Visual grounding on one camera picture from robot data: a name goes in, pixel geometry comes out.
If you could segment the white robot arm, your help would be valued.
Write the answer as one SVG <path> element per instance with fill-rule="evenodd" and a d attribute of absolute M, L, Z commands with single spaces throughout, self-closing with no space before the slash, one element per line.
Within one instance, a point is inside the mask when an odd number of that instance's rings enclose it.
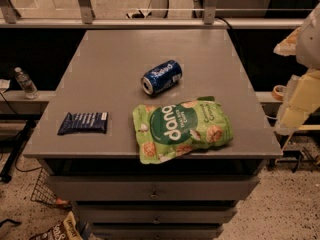
<path fill-rule="evenodd" d="M 277 113 L 275 131 L 289 135 L 320 107 L 320 5 L 275 46 L 274 53 L 295 56 L 296 61 L 307 68 L 301 77 L 291 77 Z"/>

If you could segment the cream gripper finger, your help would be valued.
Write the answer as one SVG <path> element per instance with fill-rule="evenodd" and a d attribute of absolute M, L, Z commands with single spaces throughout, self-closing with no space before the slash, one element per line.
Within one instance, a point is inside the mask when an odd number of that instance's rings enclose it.
<path fill-rule="evenodd" d="M 273 52 L 280 56 L 295 56 L 297 38 L 300 30 L 301 28 L 298 27 L 292 31 L 285 39 L 275 46 Z"/>
<path fill-rule="evenodd" d="M 277 113 L 276 130 L 297 131 L 319 108 L 320 70 L 308 69 L 301 77 L 292 75 Z"/>

